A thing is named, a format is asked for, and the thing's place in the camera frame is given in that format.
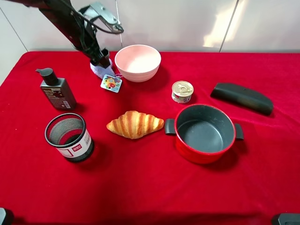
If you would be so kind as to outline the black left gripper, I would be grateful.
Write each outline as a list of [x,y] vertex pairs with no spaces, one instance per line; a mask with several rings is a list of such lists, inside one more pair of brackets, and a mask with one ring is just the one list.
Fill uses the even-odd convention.
[[106,48],[100,51],[96,38],[97,29],[90,24],[85,26],[83,22],[79,22],[77,25],[79,34],[75,38],[77,42],[74,44],[74,48],[89,57],[93,66],[108,68],[110,66],[110,53]]

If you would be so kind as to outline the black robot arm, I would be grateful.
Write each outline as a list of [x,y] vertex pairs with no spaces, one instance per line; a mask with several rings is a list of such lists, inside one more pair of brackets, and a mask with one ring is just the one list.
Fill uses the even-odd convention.
[[109,52],[100,49],[96,27],[83,19],[71,6],[69,0],[21,0],[27,7],[39,11],[72,43],[73,47],[86,55],[92,65],[107,68]]

